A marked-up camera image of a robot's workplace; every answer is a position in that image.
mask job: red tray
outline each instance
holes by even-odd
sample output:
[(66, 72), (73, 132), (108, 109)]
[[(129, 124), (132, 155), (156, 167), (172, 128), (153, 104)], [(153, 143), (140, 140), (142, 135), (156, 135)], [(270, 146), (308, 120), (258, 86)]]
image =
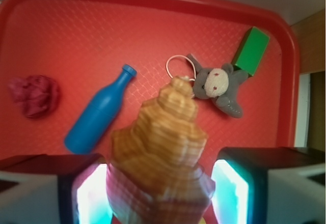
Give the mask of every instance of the red tray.
[[(245, 32), (256, 26), (270, 42), (254, 77), (239, 89), (244, 117), (233, 119), (197, 100), (197, 123), (209, 140), (200, 159), (211, 173), (225, 146), (293, 146), (299, 51), (275, 13), (224, 0), (4, 0), (0, 5), (0, 159), (17, 154), (67, 154), (64, 137), (90, 98), (127, 63), (138, 71), (123, 107), (95, 152), (108, 156), (110, 133), (137, 117), (141, 103), (170, 81), (166, 60), (193, 53), (207, 67), (231, 62)], [(186, 63), (172, 73), (192, 76)], [(62, 99), (43, 119), (24, 118), (7, 84), (43, 74)], [(211, 223), (214, 217), (206, 217)]]

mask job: glowing light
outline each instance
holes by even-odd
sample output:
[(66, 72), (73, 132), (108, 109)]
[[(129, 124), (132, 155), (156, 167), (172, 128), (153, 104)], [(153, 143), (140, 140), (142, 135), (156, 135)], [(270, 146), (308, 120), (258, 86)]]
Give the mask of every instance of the glowing light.
[(106, 169), (106, 164), (100, 164), (77, 189), (80, 224), (108, 224), (112, 221), (113, 212), (106, 194)]
[(212, 204), (218, 222), (247, 223), (248, 183), (223, 159), (215, 162), (212, 179), (216, 184)]

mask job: bottle cap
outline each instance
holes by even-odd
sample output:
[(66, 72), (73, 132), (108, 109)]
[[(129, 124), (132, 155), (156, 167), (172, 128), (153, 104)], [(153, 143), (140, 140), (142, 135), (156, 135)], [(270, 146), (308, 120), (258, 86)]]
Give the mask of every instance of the bottle cap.
[(124, 65), (122, 67), (122, 69), (126, 72), (128, 72), (130, 75), (132, 75), (133, 77), (135, 77), (137, 75), (137, 71), (132, 68), (130, 65)]

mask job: toy face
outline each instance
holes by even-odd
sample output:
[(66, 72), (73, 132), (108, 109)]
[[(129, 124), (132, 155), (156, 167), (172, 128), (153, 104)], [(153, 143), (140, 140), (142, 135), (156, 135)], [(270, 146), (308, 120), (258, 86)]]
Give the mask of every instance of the toy face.
[(212, 68), (204, 68), (201, 69), (200, 72), (197, 74), (195, 83), (194, 83), (194, 95), (200, 99), (209, 99), (209, 96), (206, 94), (205, 91), (205, 83), (209, 73), (212, 71)]
[(212, 69), (205, 82), (205, 92), (210, 98), (224, 94), (229, 87), (229, 76), (222, 69)]

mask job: bottle neck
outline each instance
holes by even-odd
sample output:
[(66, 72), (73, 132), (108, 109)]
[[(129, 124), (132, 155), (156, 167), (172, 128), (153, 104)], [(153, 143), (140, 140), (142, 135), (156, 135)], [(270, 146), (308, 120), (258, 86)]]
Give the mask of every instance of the bottle neck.
[(129, 73), (122, 71), (122, 73), (119, 75), (119, 77), (114, 82), (117, 86), (125, 89), (130, 80), (132, 79), (132, 75)]

